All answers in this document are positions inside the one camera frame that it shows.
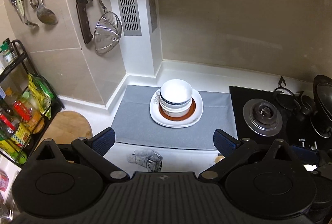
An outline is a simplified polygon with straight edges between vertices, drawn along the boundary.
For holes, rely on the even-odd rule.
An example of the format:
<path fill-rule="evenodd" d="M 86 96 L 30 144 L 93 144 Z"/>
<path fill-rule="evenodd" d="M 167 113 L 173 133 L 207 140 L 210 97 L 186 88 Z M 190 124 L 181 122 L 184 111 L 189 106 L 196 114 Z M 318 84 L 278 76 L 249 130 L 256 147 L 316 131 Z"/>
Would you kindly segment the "brown round plate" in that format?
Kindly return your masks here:
<path fill-rule="evenodd" d="M 194 114 L 196 110 L 196 103 L 193 98 L 191 98 L 190 102 L 183 108 L 168 108 L 163 104 L 159 104 L 159 112 L 160 114 L 168 120 L 171 121 L 182 121 L 188 119 L 190 116 Z"/>

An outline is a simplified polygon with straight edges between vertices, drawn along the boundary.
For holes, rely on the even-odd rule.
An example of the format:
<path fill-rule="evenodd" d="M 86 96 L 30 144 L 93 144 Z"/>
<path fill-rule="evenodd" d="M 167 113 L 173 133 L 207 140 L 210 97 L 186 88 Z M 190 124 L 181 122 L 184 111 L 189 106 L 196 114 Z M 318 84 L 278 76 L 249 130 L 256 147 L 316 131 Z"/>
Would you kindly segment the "white floral plate top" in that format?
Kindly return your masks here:
<path fill-rule="evenodd" d="M 161 126 L 170 128 L 185 128 L 195 125 L 203 115 L 203 100 L 197 90 L 192 92 L 192 104 L 188 113 L 182 117 L 170 117 L 160 105 L 160 89 L 158 89 L 150 100 L 150 116 L 153 121 Z"/>

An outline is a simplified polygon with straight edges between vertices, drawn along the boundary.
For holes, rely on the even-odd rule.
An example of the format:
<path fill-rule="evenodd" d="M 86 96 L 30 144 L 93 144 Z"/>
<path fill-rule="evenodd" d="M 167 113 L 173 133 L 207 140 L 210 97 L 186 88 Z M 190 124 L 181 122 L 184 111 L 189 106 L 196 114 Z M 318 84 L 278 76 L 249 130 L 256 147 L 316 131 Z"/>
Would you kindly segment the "plain white bowl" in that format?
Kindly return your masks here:
<path fill-rule="evenodd" d="M 181 79 L 166 81 L 160 88 L 160 95 L 171 102 L 185 102 L 192 97 L 192 86 Z"/>

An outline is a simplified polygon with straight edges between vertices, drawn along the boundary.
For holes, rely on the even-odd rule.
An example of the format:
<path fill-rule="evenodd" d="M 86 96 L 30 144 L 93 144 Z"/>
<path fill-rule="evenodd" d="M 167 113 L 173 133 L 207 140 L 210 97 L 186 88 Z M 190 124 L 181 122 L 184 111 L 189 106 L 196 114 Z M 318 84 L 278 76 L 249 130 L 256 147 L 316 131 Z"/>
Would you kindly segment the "light blue ceramic bowl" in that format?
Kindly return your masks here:
<path fill-rule="evenodd" d="M 166 114 L 168 117 L 173 117 L 173 118 L 180 118 L 185 116 L 186 114 L 189 113 L 190 107 L 186 108 L 176 108 L 176 109 L 171 109 L 167 107 L 160 106 L 160 109 L 163 111 L 164 114 Z"/>

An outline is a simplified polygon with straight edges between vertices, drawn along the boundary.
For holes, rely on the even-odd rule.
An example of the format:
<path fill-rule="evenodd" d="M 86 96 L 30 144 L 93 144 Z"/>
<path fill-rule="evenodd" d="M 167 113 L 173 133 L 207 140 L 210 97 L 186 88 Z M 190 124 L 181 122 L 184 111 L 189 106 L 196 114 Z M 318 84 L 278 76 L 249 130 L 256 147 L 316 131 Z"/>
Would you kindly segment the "wooden round cutting board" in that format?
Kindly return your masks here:
<path fill-rule="evenodd" d="M 53 139 L 56 144 L 70 144 L 80 137 L 87 139 L 92 137 L 92 129 L 88 120 L 80 113 L 63 111 L 52 120 L 38 145 L 45 139 Z"/>

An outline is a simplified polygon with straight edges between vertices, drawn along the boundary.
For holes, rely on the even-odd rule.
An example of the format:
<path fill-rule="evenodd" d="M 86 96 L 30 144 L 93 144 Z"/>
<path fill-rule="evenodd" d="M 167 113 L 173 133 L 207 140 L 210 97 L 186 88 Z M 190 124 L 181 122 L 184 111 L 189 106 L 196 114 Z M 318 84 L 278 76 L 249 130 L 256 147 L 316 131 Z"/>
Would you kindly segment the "silver left gas burner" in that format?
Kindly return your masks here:
<path fill-rule="evenodd" d="M 283 126 L 280 111 L 264 99 L 251 99 L 243 107 L 246 124 L 256 134 L 272 137 L 277 135 Z"/>

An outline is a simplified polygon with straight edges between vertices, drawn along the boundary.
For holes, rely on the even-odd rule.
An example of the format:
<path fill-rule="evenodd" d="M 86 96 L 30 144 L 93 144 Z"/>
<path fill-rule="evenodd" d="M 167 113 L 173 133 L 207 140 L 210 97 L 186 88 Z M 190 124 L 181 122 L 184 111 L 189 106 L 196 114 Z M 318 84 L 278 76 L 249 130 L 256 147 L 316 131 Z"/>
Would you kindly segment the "black gas stove top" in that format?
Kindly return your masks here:
<path fill-rule="evenodd" d="M 257 144 L 284 139 L 289 145 L 331 156 L 331 120 L 304 91 L 279 86 L 274 91 L 230 86 L 237 138 Z"/>

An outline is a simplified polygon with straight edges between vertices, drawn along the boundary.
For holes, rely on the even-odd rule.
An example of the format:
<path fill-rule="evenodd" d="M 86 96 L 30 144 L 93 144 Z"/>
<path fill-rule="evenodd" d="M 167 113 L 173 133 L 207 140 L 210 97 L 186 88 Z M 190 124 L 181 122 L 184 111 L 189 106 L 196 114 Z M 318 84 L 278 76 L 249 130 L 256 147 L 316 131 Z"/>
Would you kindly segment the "white printed cloth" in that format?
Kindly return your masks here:
<path fill-rule="evenodd" d="M 130 176 L 135 172 L 194 172 L 196 175 L 224 159 L 216 150 L 184 150 L 115 143 L 104 155 Z"/>

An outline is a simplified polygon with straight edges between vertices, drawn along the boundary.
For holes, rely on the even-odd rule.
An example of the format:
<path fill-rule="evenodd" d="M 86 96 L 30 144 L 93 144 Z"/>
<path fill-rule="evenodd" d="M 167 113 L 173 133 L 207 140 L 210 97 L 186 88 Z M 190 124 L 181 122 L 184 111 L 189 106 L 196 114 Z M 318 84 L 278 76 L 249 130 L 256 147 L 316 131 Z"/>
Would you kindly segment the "red capped sauce bottle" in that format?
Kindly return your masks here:
<path fill-rule="evenodd" d="M 29 122 L 32 118 L 32 112 L 21 101 L 16 100 L 13 103 L 13 109 L 24 122 Z"/>

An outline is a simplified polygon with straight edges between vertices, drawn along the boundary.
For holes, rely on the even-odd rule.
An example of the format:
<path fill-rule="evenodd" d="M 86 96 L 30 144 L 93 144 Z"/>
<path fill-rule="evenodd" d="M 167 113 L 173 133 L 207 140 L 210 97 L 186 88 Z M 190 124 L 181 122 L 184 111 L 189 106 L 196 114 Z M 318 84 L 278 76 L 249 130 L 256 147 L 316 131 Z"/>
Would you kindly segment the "black wok with lid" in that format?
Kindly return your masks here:
<path fill-rule="evenodd" d="M 315 111 L 311 123 L 319 136 L 331 138 L 331 78 L 316 75 L 314 78 Z"/>

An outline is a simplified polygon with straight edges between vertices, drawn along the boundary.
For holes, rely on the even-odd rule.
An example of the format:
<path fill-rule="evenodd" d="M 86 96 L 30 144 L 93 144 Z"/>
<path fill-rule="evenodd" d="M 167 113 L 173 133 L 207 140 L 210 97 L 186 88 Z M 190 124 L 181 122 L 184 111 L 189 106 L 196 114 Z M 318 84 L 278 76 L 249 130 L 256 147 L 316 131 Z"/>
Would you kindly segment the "black pot support grate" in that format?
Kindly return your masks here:
<path fill-rule="evenodd" d="M 275 101 L 287 111 L 298 113 L 301 116 L 308 116 L 315 110 L 315 101 L 305 94 L 304 90 L 292 92 L 287 88 L 285 79 L 281 76 L 278 87 L 273 91 Z"/>

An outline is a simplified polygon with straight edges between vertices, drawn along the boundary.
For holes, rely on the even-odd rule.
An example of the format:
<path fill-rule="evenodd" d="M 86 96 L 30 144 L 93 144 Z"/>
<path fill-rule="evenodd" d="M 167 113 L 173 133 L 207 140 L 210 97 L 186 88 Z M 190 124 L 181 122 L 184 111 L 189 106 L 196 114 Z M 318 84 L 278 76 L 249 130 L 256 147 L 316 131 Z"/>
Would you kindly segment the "green yellow snack bag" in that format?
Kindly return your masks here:
<path fill-rule="evenodd" d="M 28 74 L 28 89 L 34 97 L 42 115 L 51 118 L 51 105 L 54 95 L 41 77 Z"/>

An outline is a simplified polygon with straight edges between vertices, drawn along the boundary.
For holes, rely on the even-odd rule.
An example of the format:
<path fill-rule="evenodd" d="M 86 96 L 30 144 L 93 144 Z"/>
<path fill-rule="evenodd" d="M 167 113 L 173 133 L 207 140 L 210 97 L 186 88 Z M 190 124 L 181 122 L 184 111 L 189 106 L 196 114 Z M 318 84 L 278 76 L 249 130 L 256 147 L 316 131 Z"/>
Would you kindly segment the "grey dish mat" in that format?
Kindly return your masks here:
<path fill-rule="evenodd" d="M 237 138 L 231 95 L 228 93 L 200 91 L 202 111 L 192 126 L 170 128 L 156 123 L 150 115 L 150 105 L 159 105 L 152 100 L 159 89 L 151 86 L 129 85 L 120 103 L 112 128 L 120 143 L 172 148 L 214 150 L 213 134 L 221 129 Z"/>

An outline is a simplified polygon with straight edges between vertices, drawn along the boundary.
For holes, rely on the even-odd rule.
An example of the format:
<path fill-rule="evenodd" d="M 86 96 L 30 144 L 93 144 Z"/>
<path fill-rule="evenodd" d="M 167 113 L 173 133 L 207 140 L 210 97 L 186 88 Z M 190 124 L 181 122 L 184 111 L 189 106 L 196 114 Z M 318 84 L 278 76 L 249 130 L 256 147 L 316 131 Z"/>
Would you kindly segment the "metal mesh strainer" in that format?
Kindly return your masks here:
<path fill-rule="evenodd" d="M 104 55 L 118 45 L 122 36 L 122 24 L 114 12 L 108 11 L 103 0 L 98 2 L 103 9 L 103 14 L 96 23 L 93 41 L 96 53 Z"/>

